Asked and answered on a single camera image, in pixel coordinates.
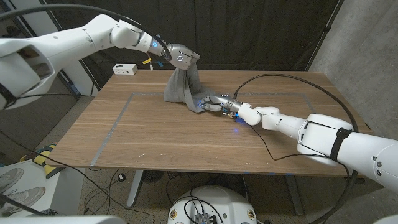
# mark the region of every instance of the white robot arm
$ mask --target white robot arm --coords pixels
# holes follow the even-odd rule
[[[280,131],[296,140],[297,150],[318,162],[337,166],[338,162],[350,167],[398,194],[398,141],[352,131],[346,121],[321,114],[307,119],[279,113],[275,107],[251,108],[227,95],[208,96],[202,100],[205,109],[238,115],[249,125],[262,122],[266,130]]]
[[[149,34],[109,16],[99,15],[83,27],[27,39],[0,39],[0,108],[15,108],[46,93],[57,73],[74,60],[110,47],[150,52],[164,48]],[[170,63],[183,70],[200,56],[180,44],[168,44]]]

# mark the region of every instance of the gray cloth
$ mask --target gray cloth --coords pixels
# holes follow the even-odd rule
[[[163,97],[166,102],[184,102],[190,110],[199,113],[205,110],[200,107],[200,100],[213,94],[213,90],[201,84],[197,65],[193,64],[188,70],[175,69]]]

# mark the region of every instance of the shoe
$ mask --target shoe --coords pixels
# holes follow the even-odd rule
[[[23,192],[10,194],[8,195],[8,198],[25,206],[31,207],[44,195],[44,192],[45,187],[35,187],[33,189],[25,190]],[[0,212],[4,216],[10,216],[13,213],[19,212],[21,210],[22,209],[17,206],[11,205],[10,203],[5,203],[3,208],[0,209]]]
[[[21,168],[13,168],[0,176],[0,194],[12,187],[24,174]]]

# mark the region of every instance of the wooden table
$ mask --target wooden table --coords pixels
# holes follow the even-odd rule
[[[113,75],[51,157],[75,167],[346,175],[341,166],[326,166],[304,156],[273,161],[261,139],[242,120],[235,122],[209,111],[196,114],[183,103],[165,102],[163,91],[172,72],[139,70],[133,76]],[[361,132],[371,133],[323,73],[199,71],[205,86],[231,95],[244,81],[262,73],[286,73],[322,86],[348,105]],[[297,80],[262,77],[248,83],[239,93],[239,101],[253,106],[275,106],[282,114],[307,118],[311,113],[320,113],[349,121],[329,96]],[[263,130],[260,124],[256,129],[274,158],[298,153],[293,139]]]

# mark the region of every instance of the black backdrop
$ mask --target black backdrop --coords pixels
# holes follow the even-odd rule
[[[166,42],[200,54],[202,70],[304,70],[338,0],[47,0],[108,9],[141,23]],[[54,11],[63,29],[83,26],[96,16]],[[136,63],[147,55],[115,47],[84,59],[103,86],[115,63]],[[174,69],[162,58],[163,68]]]

